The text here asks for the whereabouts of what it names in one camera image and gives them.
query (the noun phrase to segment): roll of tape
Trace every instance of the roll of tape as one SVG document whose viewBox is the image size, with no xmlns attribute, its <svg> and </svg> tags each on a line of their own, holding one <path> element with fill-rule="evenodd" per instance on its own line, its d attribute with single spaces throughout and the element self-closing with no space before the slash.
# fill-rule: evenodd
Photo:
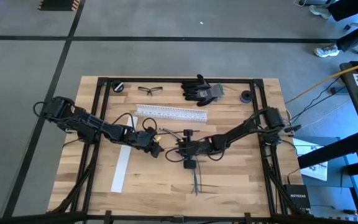
<svg viewBox="0 0 358 224">
<path fill-rule="evenodd" d="M 252 93 L 249 90 L 243 91 L 240 95 L 240 101 L 243 103 L 249 103 L 252 100 Z"/>
<path fill-rule="evenodd" d="M 124 90 L 124 83 L 119 80 L 114 80 L 111 84 L 111 88 L 115 93 L 120 93 Z"/>
</svg>

